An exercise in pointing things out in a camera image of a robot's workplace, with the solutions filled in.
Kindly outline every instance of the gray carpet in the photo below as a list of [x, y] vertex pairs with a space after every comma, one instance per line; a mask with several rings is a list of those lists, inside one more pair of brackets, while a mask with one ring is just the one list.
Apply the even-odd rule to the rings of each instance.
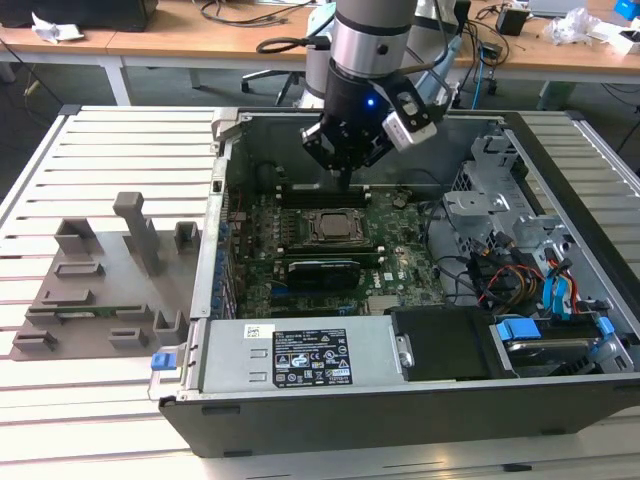
[[[284, 83], [284, 77], [258, 80], [254, 92], [240, 91], [240, 76], [247, 72], [235, 70], [203, 70], [200, 90], [191, 88], [186, 69], [130, 68], [134, 105], [180, 106], [271, 106]], [[111, 89], [104, 71], [99, 67], [71, 65], [40, 65], [36, 73], [69, 104], [114, 105]], [[10, 85], [0, 82], [0, 198], [4, 197], [33, 151], [46, 133], [45, 121], [55, 118], [57, 103], [43, 88], [29, 96], [29, 114], [24, 108], [22, 92], [28, 72], [17, 71], [17, 81]], [[479, 107], [482, 109], [532, 110], [538, 103], [541, 82], [500, 81], [496, 95], [486, 92]], [[620, 87], [634, 90], [634, 87]], [[301, 87], [292, 87], [285, 105], [297, 99]], [[614, 92], [629, 105], [614, 99], [601, 85], [578, 85], [570, 98], [568, 109], [582, 112], [591, 125], [614, 148], [627, 134], [640, 115], [640, 92]], [[472, 95], [463, 92], [463, 107], [469, 107]], [[621, 153], [634, 170], [640, 168], [640, 129], [636, 131]]]

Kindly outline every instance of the power supply label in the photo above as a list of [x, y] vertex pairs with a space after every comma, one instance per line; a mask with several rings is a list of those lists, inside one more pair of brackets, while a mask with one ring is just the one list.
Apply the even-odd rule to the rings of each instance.
[[273, 384], [278, 388], [351, 385], [347, 332], [273, 332]]

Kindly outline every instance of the white cloth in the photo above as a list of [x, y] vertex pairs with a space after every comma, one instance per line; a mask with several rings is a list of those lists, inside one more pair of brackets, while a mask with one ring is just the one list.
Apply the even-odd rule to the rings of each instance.
[[55, 23], [49, 23], [39, 19], [35, 13], [32, 13], [31, 16], [33, 17], [33, 27], [31, 27], [31, 30], [47, 42], [57, 44], [64, 40], [84, 38], [84, 35], [78, 30], [77, 25], [56, 25]]

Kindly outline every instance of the motherboard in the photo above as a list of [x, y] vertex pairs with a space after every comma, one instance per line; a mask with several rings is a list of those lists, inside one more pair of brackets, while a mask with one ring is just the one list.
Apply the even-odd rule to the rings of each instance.
[[444, 302], [401, 188], [232, 195], [237, 318], [382, 315]]

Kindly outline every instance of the table leg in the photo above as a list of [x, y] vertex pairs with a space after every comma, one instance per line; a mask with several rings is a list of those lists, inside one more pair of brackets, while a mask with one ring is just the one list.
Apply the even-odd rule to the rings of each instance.
[[131, 86], [126, 67], [122, 65], [122, 60], [119, 57], [113, 57], [105, 62], [102, 67], [107, 73], [116, 104], [121, 107], [131, 106]]
[[574, 82], [545, 82], [536, 109], [564, 110], [575, 88]]
[[11, 64], [6, 62], [0, 62], [0, 79], [4, 83], [13, 83], [16, 81], [16, 76], [11, 70]]
[[197, 68], [190, 68], [189, 77], [191, 78], [191, 88], [198, 90], [202, 86], [200, 84], [200, 71]]

